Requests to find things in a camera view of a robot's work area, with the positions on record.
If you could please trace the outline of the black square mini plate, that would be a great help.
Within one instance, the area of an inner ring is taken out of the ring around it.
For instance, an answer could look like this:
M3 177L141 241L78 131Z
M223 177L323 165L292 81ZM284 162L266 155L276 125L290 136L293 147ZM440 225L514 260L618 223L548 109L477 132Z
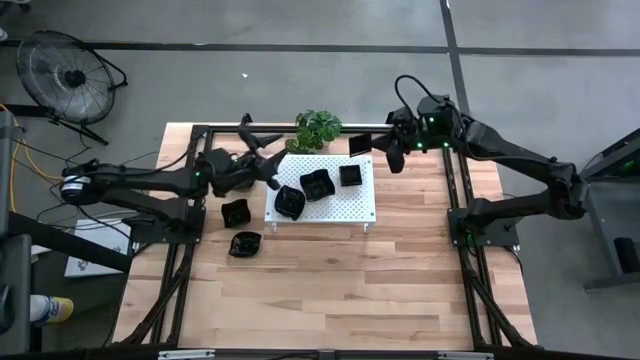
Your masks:
M345 165L339 167L339 179L342 187L359 186L362 184L362 174L359 165Z
M348 139L349 156L355 157L372 151L372 136L364 133Z

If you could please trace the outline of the white perforated shelf riser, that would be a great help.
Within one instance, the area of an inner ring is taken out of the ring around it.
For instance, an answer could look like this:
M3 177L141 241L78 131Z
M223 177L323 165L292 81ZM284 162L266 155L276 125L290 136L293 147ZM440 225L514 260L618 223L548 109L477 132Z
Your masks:
M362 183L345 186L340 184L341 166L358 166ZM287 154L281 162L275 179L281 185L302 191L300 177L325 169L335 186L335 194L304 205L300 217L294 221L275 210L277 190L266 187L265 222L277 230L279 224L332 223L362 224L364 232L376 223L373 157L360 155L294 155Z

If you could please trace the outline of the black metal beam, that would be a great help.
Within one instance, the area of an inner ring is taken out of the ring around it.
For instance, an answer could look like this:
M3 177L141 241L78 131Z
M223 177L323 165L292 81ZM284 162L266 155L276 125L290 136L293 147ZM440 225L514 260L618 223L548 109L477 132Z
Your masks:
M39 223L35 219L18 213L9 213L8 232L10 235L29 235L33 245L124 273L128 273L131 267L132 259L130 256L55 229L50 225Z

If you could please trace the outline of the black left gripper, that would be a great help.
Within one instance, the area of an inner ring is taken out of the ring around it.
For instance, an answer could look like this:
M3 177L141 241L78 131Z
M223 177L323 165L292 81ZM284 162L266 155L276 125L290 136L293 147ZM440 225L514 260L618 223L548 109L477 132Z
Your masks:
M214 195L227 195L232 191L248 192L256 182L255 168L258 156L252 152L256 152L259 148L266 148L283 137L282 134L255 136L247 129L240 129L238 135L250 152L238 156L223 149L214 151L212 165ZM275 176L287 154L288 151L283 149L269 158L260 159L259 180L265 182L272 190L279 190L281 187Z

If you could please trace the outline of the black floor fan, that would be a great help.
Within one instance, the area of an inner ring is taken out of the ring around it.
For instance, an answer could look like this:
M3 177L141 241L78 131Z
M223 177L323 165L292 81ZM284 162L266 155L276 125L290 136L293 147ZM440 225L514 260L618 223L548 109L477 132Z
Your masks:
M116 92L128 85L126 73L89 43L59 31L39 30L8 43L17 47L16 72L33 103L6 108L108 145L90 127L110 114Z

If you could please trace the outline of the silver metal bracket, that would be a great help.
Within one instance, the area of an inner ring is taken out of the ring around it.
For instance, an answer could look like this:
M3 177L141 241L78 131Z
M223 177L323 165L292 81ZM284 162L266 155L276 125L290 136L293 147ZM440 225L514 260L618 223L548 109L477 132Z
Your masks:
M160 351L157 360L208 360L214 357L213 349L176 349Z
M492 353L446 351L439 352L438 360L495 360Z

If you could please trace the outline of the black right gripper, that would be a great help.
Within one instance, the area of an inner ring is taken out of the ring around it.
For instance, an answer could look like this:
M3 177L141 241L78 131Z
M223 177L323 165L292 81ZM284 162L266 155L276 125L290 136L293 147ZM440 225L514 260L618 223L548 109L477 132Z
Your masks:
M388 167L393 174L398 174L404 169L403 150L424 149L422 126L406 107L391 111L387 124L392 126L390 132L373 138L371 147L386 150Z

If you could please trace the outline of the dark grey cabinet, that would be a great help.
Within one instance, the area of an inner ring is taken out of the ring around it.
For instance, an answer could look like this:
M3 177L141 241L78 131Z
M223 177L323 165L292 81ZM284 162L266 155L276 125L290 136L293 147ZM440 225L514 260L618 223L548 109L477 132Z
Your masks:
M0 111L0 357L29 350L31 237L10 221L12 118Z

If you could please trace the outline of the black metal stand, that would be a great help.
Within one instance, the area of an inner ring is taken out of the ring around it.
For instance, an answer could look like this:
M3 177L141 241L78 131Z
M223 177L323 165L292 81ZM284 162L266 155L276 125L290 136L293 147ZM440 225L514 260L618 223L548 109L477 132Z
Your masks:
M587 291L640 285L640 128L595 156L581 176L585 202L610 275L587 282Z

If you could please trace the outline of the black wavy-edged mini plate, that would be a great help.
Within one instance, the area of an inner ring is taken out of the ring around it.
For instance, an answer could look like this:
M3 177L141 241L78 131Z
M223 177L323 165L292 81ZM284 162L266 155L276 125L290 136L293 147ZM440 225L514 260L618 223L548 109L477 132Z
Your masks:
M299 177L300 185L308 202L316 202L336 192L327 169L315 170Z
M223 204L221 214L226 228L236 228L251 222L251 212L246 199Z
M230 243L228 254L236 258L255 256L261 244L262 235L252 231L236 233Z
M306 204L304 193L298 189L283 185L274 201L275 211L293 221L297 221Z

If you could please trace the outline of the green plant in white pot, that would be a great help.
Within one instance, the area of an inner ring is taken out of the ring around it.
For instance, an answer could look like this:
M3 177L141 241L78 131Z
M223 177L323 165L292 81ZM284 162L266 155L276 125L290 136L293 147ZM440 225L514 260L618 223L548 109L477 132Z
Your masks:
M340 136L342 121L327 110L306 110L295 118L296 137L285 141L293 154L314 154Z

